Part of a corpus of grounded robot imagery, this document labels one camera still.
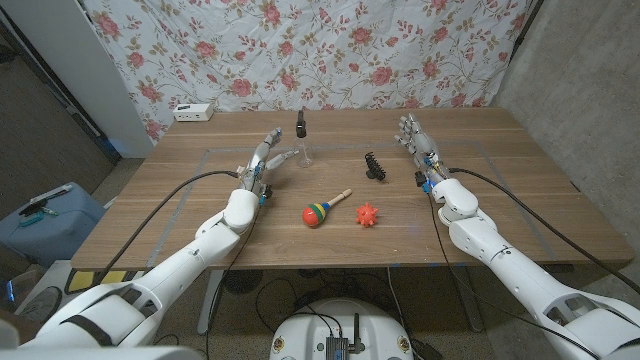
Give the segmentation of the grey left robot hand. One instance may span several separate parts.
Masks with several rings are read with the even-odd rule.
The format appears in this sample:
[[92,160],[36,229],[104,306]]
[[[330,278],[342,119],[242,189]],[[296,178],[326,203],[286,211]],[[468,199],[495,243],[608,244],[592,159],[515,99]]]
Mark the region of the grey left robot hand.
[[298,150],[288,150],[269,158],[272,148],[281,140],[282,130],[275,128],[267,134],[265,139],[255,148],[247,166],[240,172],[239,188],[258,195],[262,188],[262,177],[267,171],[275,170],[286,160],[298,154]]

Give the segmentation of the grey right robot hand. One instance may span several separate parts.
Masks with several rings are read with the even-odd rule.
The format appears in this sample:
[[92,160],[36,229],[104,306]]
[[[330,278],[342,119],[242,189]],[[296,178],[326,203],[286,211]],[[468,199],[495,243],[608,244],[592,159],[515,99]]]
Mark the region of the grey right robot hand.
[[435,140],[423,131],[414,114],[401,116],[398,125],[400,134],[394,139],[413,157],[421,177],[432,184],[449,179],[449,170],[441,160]]

